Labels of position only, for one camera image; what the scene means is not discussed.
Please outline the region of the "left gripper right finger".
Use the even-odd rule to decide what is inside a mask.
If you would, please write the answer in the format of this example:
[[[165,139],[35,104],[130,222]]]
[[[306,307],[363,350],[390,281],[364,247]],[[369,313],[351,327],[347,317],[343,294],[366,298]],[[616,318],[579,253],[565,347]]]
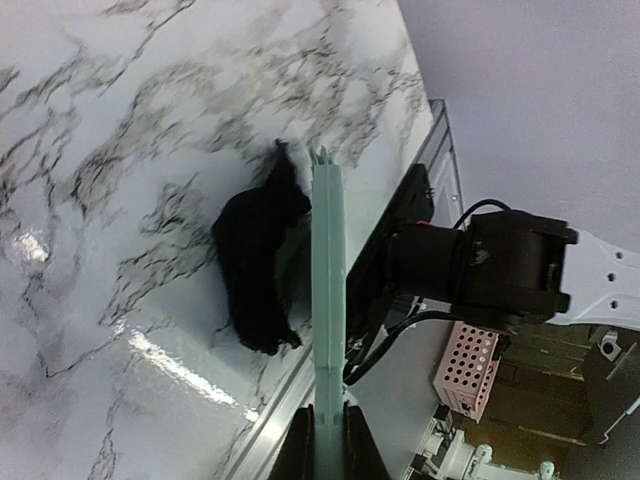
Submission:
[[[391,479],[363,411],[357,405],[344,405],[343,442],[345,479]]]

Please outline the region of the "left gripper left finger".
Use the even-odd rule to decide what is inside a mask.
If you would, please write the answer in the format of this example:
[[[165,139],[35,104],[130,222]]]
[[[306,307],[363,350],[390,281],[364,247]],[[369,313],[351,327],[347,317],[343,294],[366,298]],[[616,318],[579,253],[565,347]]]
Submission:
[[[312,405],[296,410],[268,480],[313,480],[315,418]]]

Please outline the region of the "green hand brush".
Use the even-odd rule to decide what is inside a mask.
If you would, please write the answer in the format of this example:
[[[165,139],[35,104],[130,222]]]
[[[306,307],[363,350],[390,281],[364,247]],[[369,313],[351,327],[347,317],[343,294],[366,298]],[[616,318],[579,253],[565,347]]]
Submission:
[[[346,257],[343,184],[334,154],[310,150],[313,167],[311,289],[314,393],[314,477],[343,479],[343,368],[346,341]]]

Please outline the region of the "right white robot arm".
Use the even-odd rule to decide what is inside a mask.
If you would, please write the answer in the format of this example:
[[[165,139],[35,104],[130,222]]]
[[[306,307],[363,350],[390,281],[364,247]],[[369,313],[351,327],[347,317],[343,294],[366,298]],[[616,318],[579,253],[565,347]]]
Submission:
[[[639,255],[562,220],[520,210],[471,217],[465,229],[408,224],[391,235],[397,292],[447,305],[417,320],[513,333],[524,324],[639,328]]]

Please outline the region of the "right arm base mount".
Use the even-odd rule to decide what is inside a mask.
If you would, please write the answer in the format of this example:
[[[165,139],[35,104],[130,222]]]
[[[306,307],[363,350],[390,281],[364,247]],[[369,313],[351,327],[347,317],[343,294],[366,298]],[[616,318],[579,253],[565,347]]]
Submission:
[[[369,235],[346,281],[346,341],[351,349],[385,319],[394,299],[390,251],[394,235],[435,212],[433,189],[423,164],[412,165]]]

